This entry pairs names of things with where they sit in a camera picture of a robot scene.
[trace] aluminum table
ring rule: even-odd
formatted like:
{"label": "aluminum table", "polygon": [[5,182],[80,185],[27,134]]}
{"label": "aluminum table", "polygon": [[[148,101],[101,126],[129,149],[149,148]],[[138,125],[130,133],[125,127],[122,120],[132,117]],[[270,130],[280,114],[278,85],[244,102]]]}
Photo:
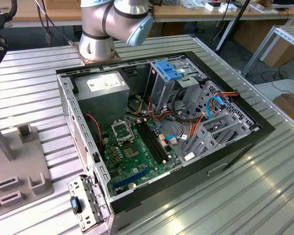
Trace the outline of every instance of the aluminum table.
{"label": "aluminum table", "polygon": [[[122,235],[294,234],[294,121],[190,36],[116,43],[123,59],[193,51],[275,128],[228,171],[121,230]],[[65,123],[55,69],[80,65],[72,47],[9,52],[0,65],[0,121],[6,133],[37,126],[54,193],[0,216],[0,234],[80,235],[67,182],[82,173]]]}
{"label": "aluminum table", "polygon": [[250,67],[256,62],[258,59],[260,53],[264,50],[268,42],[270,42],[271,38],[274,35],[277,35],[273,42],[269,45],[263,56],[260,58],[260,61],[264,61],[265,58],[268,56],[268,54],[272,51],[274,48],[276,42],[279,40],[279,38],[283,38],[284,40],[288,41],[294,46],[294,26],[273,26],[268,35],[265,37],[263,42],[260,44],[258,49],[256,50],[255,54],[252,56],[246,67],[242,71],[242,75],[246,76],[248,74],[248,71],[250,70]]}

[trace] cardboard box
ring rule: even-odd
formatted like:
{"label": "cardboard box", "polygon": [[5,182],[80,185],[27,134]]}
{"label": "cardboard box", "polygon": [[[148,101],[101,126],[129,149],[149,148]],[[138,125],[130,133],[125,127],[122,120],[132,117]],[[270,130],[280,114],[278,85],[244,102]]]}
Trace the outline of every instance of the cardboard box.
{"label": "cardboard box", "polygon": [[294,93],[282,94],[275,98],[273,102],[294,119]]}
{"label": "cardboard box", "polygon": [[219,6],[212,6],[209,3],[206,3],[205,8],[208,9],[209,11],[218,11],[219,7],[220,7],[221,3],[219,4]]}

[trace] connector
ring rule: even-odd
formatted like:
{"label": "connector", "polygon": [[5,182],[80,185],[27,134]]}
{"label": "connector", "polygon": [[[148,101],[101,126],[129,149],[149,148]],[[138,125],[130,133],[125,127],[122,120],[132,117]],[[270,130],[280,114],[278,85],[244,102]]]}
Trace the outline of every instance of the connector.
{"label": "connector", "polygon": [[241,96],[241,94],[239,93],[239,91],[238,91],[237,89],[235,89],[234,91],[236,92],[236,94],[237,94],[238,96]]}

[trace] black hose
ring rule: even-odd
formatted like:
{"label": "black hose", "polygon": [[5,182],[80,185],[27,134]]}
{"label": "black hose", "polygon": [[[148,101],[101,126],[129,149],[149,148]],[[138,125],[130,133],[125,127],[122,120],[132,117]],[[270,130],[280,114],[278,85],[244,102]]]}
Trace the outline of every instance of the black hose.
{"label": "black hose", "polygon": [[12,18],[16,15],[18,10],[17,0],[11,0],[11,10],[8,13],[5,13],[6,21],[11,21]]}

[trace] power cable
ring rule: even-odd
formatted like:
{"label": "power cable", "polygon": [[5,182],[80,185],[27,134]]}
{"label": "power cable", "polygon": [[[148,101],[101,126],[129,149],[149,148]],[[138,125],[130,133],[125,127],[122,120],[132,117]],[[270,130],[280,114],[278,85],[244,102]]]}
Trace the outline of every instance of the power cable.
{"label": "power cable", "polygon": [[50,19],[50,17],[48,16],[48,14],[47,14],[47,12],[46,12],[46,7],[45,7],[45,2],[44,2],[44,0],[41,0],[41,2],[42,2],[42,4],[43,4],[42,7],[38,4],[37,1],[35,1],[35,2],[36,2],[37,7],[38,7],[38,16],[40,15],[40,20],[41,20],[41,12],[45,15],[45,18],[46,18],[46,21],[47,21],[47,27],[46,27],[46,28],[49,28],[49,23],[48,23],[48,21],[49,21],[49,22],[52,24],[52,26],[55,28],[55,30],[56,30],[56,31],[57,31],[57,32],[58,32],[63,38],[65,38],[71,46],[73,46],[73,45],[74,45],[74,42],[73,42],[71,39],[69,39],[69,38],[68,38],[63,32],[61,32],[61,31],[57,28],[57,26],[55,26],[55,24],[54,24],[53,21]]}
{"label": "power cable", "polygon": [[[225,12],[224,12],[224,14],[223,14],[223,17],[222,17],[221,22],[223,22],[223,20],[224,20],[224,18],[225,18],[226,12],[227,12],[227,10],[228,10],[228,8],[229,8],[230,0],[226,0],[226,3],[227,3],[227,6],[226,6],[226,9],[225,9]],[[225,22],[223,22],[223,25],[222,25],[221,30],[220,30],[218,33],[217,33],[217,31],[216,31],[214,37],[212,38],[212,40],[211,40],[211,42],[210,42],[209,48],[211,48],[211,46],[212,46],[212,42],[213,42],[213,41],[217,38],[217,36],[222,32],[224,26],[225,26]]]}

